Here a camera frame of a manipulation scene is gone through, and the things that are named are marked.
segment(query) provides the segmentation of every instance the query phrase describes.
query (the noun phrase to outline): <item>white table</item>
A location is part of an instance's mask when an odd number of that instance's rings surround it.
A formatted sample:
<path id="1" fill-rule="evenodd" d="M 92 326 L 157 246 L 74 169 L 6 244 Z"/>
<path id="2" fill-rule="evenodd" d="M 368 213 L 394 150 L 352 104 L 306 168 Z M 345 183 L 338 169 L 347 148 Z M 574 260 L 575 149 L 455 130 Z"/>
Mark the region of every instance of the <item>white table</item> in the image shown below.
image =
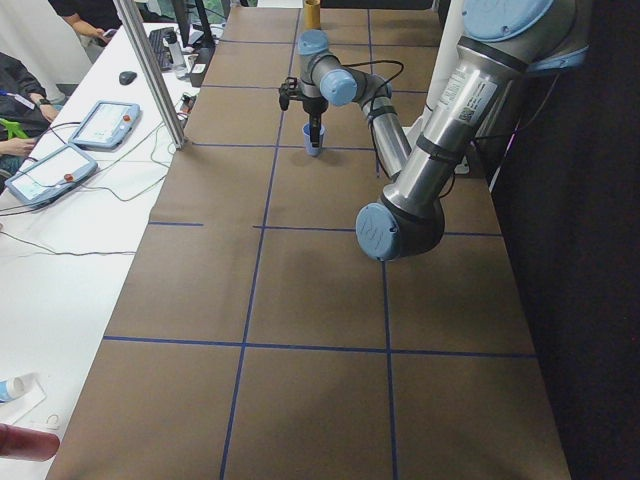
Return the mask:
<path id="1" fill-rule="evenodd" d="M 121 86 L 118 75 L 123 70 L 138 72 L 138 78 Z M 164 78 L 175 104 L 183 92 L 197 93 L 188 80 L 180 81 L 172 72 Z M 55 123 L 81 121 L 97 100 L 135 102 L 142 108 L 139 122 L 123 145 L 114 152 L 90 154 L 104 169 L 142 141 L 141 145 L 86 182 L 89 187 L 109 187 L 121 197 L 132 197 L 163 178 L 173 144 L 164 127 L 157 131 L 157 141 L 155 133 L 144 140 L 161 124 L 161 117 L 124 29 L 113 38 Z M 73 130 L 61 127 L 56 131 L 67 138 Z M 33 155 L 43 158 L 60 145 L 59 139 L 47 134 Z M 151 160 L 154 148 L 154 158 L 167 166 Z M 105 190 L 78 188 L 44 210 L 0 217 L 0 223 L 4 232 L 57 252 L 135 251 L 161 184 L 129 202 Z M 0 210 L 17 205 L 8 191 L 0 196 Z M 0 379 L 34 372 L 47 398 L 16 425 L 62 437 L 133 255 L 44 253 L 0 235 Z M 47 422 L 54 428 L 45 429 Z M 51 461 L 0 459 L 0 478 L 41 479 L 50 465 Z"/>

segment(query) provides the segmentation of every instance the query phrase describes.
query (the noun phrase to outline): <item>label sticker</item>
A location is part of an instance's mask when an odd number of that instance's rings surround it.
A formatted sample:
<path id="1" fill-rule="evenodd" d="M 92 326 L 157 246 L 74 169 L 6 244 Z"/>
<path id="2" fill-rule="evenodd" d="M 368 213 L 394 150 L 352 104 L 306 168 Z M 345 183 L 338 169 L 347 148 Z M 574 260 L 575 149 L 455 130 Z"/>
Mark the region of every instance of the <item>label sticker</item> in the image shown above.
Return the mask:
<path id="1" fill-rule="evenodd" d="M 478 123 L 497 89 L 496 83 L 458 68 L 451 75 L 438 103 L 451 110 L 453 118 L 473 126 Z"/>

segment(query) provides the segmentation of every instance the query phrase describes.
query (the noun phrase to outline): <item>bottle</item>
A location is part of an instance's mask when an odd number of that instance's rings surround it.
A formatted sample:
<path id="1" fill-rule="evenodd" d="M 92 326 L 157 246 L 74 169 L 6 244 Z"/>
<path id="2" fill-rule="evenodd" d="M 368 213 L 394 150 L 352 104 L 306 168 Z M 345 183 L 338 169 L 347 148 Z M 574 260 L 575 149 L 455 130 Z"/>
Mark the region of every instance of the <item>bottle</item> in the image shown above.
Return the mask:
<path id="1" fill-rule="evenodd" d="M 24 383 L 19 378 L 9 378 L 0 382 L 0 404 L 20 398 L 24 393 Z"/>
<path id="2" fill-rule="evenodd" d="M 0 457 L 44 462 L 60 448 L 60 439 L 53 433 L 0 423 Z"/>
<path id="3" fill-rule="evenodd" d="M 176 32 L 171 31 L 164 34 L 164 39 L 169 46 L 169 53 L 171 54 L 172 70 L 176 77 L 184 78 L 189 73 L 187 70 L 187 64 L 184 61 L 180 44 L 178 43 L 178 36 Z"/>

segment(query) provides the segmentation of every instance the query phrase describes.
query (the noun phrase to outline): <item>white cylinder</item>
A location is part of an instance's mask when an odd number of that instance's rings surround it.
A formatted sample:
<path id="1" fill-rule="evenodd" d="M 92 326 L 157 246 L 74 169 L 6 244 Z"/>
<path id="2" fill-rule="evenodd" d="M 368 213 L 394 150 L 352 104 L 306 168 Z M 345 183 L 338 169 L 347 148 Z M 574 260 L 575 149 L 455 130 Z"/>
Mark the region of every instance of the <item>white cylinder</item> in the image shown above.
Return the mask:
<path id="1" fill-rule="evenodd" d="M 24 394 L 24 383 L 19 378 L 9 378 L 4 382 L 0 382 L 0 403 L 10 402 Z"/>

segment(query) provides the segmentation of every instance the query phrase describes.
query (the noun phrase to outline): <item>red object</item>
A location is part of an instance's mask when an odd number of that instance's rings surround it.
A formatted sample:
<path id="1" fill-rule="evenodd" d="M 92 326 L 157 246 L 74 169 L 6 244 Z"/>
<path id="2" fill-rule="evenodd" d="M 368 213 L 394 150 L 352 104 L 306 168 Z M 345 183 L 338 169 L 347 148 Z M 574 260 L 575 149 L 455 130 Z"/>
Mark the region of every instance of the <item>red object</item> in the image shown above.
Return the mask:
<path id="1" fill-rule="evenodd" d="M 60 439 L 53 433 L 0 423 L 0 457 L 44 462 L 60 447 Z"/>

